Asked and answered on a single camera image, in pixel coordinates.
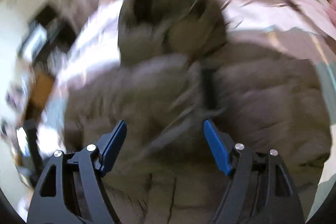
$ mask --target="metal screw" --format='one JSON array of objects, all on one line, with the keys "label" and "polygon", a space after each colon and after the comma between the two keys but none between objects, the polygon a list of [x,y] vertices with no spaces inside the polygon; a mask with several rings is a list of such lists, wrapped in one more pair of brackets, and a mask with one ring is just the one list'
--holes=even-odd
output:
[{"label": "metal screw", "polygon": [[96,150],[96,146],[94,144],[89,144],[87,147],[86,147],[86,150],[87,151],[94,151]]},{"label": "metal screw", "polygon": [[243,150],[245,148],[245,146],[242,143],[236,143],[235,148],[237,150]]},{"label": "metal screw", "polygon": [[54,156],[56,157],[56,158],[58,158],[58,157],[60,157],[61,155],[62,155],[62,151],[61,150],[56,150],[55,152],[54,152]]},{"label": "metal screw", "polygon": [[269,153],[272,155],[272,156],[277,156],[278,155],[278,151],[276,151],[275,149],[271,149],[269,151]]}]

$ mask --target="puffer jacket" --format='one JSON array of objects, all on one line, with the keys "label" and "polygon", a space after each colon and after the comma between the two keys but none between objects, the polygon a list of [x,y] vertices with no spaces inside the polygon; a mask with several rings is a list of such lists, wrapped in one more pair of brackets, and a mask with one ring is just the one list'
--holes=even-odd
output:
[{"label": "puffer jacket", "polygon": [[[70,92],[64,134],[68,148],[80,149],[126,121],[125,143],[104,178],[122,223],[212,219],[227,178],[203,136],[208,118],[257,152],[278,150],[298,189],[317,187],[331,135],[308,60],[227,42],[215,0],[124,0],[118,45],[119,68]],[[204,71],[212,71],[213,109]]]}]

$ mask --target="hand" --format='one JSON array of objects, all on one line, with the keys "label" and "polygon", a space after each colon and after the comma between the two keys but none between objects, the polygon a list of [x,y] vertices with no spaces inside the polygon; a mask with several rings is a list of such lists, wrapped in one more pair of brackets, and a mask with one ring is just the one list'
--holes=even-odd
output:
[{"label": "hand", "polygon": [[325,11],[327,15],[329,16],[331,22],[336,27],[336,0],[328,0],[330,3],[330,6]]}]

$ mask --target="wall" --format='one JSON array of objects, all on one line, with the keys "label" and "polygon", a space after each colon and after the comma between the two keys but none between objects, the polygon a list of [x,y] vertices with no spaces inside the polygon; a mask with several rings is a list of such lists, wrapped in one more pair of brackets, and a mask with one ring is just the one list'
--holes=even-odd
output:
[{"label": "wall", "polygon": [[15,113],[5,102],[13,78],[17,49],[28,32],[28,22],[46,0],[0,0],[0,116],[15,122]]},{"label": "wall", "polygon": [[[15,120],[15,113],[5,102],[5,95],[13,79],[17,49],[28,31],[28,22],[46,0],[0,0],[0,117]],[[0,187],[16,209],[26,187],[21,183],[8,146],[0,140]]]}]

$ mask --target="blue gripper pad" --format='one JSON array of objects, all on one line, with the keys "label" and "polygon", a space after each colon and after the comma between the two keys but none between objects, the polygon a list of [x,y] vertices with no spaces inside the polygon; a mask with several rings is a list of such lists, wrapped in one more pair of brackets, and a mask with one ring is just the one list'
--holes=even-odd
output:
[{"label": "blue gripper pad", "polygon": [[211,120],[206,120],[204,122],[203,132],[212,152],[212,155],[216,160],[218,169],[223,171],[226,175],[229,175],[232,171],[232,167],[230,165],[230,152],[227,148],[229,148],[230,151],[232,150],[234,145],[233,140],[228,136],[229,140],[228,143],[225,145],[223,143],[223,139],[219,135],[225,133],[219,132]]}]

